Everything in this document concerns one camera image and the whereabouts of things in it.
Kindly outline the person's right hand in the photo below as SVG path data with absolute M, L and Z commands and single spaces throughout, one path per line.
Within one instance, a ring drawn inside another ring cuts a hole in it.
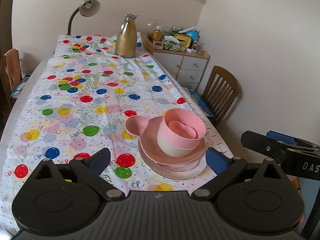
M 300 221 L 299 221 L 299 224 L 298 224 L 298 225 L 296 226 L 296 228 L 295 228 L 295 231 L 296 231 L 296 232 L 299 231 L 299 228 L 300 228 L 300 226 L 304 223 L 305 218 L 306 218 L 306 215 L 305 215 L 305 213 L 303 213 L 303 214 L 302 214 L 302 217 L 301 217 L 301 219 L 300 219 Z

